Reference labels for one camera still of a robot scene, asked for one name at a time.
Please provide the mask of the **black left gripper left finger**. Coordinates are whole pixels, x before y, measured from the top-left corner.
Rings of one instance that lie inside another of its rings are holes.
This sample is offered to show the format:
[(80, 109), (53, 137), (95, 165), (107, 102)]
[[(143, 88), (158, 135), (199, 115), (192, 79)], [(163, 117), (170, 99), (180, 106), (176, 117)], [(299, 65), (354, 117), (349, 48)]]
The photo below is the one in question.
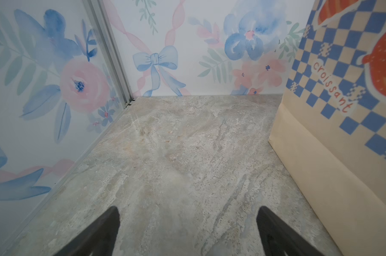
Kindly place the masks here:
[(57, 256), (110, 256), (113, 254), (120, 214), (116, 206), (108, 208), (79, 235), (59, 250)]

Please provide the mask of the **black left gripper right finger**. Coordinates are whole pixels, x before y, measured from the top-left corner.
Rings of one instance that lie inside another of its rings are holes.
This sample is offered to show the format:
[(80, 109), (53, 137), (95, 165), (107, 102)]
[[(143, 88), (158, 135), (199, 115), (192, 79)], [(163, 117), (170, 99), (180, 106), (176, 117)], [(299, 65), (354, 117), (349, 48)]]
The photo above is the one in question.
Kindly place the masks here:
[(323, 256), (268, 207), (259, 209), (256, 221), (265, 255)]

